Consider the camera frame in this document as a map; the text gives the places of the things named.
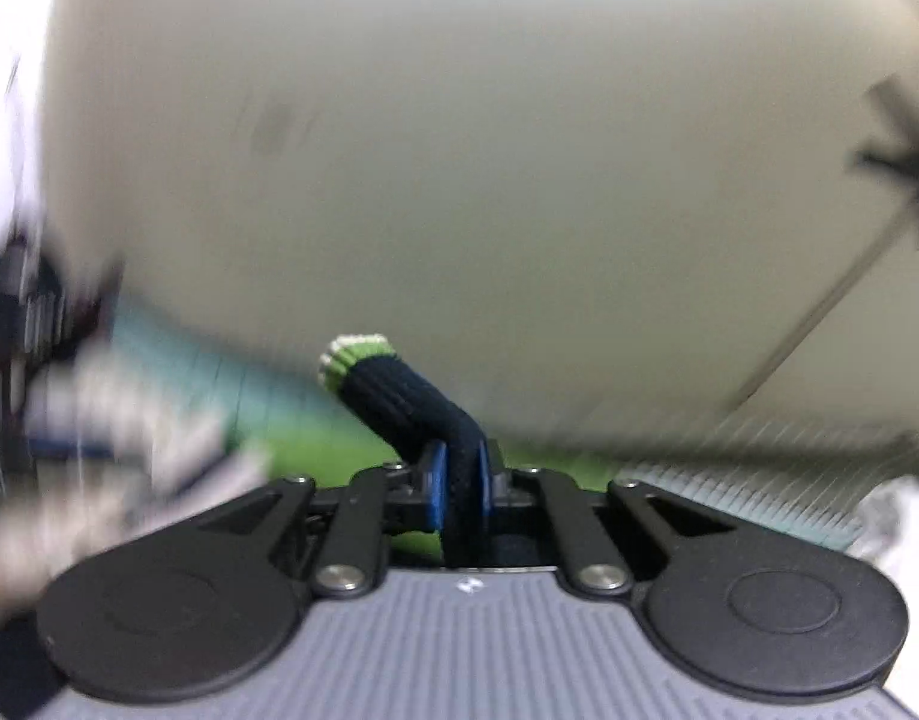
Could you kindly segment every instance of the screw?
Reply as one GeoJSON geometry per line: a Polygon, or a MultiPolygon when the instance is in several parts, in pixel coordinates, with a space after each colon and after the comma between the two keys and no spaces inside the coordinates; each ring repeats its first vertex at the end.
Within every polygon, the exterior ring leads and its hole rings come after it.
{"type": "Polygon", "coordinates": [[[618,565],[593,563],[579,572],[579,581],[592,590],[615,590],[626,584],[626,571],[618,565]]]}
{"type": "Polygon", "coordinates": [[[324,565],[317,571],[317,581],[325,589],[349,592],[360,587],[367,580],[367,575],[355,565],[333,563],[324,565]]]}

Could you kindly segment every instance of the white wall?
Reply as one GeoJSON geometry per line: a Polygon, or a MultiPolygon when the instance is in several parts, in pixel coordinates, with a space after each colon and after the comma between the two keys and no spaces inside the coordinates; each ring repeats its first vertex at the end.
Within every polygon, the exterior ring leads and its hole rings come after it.
{"type": "Polygon", "coordinates": [[[893,213],[845,164],[918,57],[903,0],[58,0],[44,187],[73,266],[274,360],[717,405],[893,213]]]}
{"type": "Polygon", "coordinates": [[[919,231],[911,230],[747,404],[919,428],[919,231]]]}

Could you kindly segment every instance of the metal pin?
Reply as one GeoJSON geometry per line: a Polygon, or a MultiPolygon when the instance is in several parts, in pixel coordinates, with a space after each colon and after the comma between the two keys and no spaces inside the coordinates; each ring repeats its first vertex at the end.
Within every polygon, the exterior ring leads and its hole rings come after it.
{"type": "Polygon", "coordinates": [[[317,571],[317,581],[328,590],[349,592],[357,589],[366,580],[367,575],[355,565],[333,563],[324,565],[317,571]]]}
{"type": "Polygon", "coordinates": [[[53,343],[59,343],[63,340],[63,332],[66,329],[63,326],[63,320],[65,319],[64,314],[66,313],[66,295],[60,293],[59,304],[56,306],[56,324],[55,324],[55,336],[53,336],[53,343]]]}
{"type": "Polygon", "coordinates": [[[10,365],[10,415],[16,415],[26,397],[26,367],[15,358],[10,365]]]}
{"type": "Polygon", "coordinates": [[[32,332],[34,331],[34,305],[32,301],[27,301],[26,312],[23,319],[23,351],[26,354],[29,354],[34,349],[34,338],[32,337],[32,332]]]}
{"type": "Polygon", "coordinates": [[[626,571],[618,565],[594,563],[579,572],[579,580],[592,590],[615,590],[626,584],[626,571]]]}

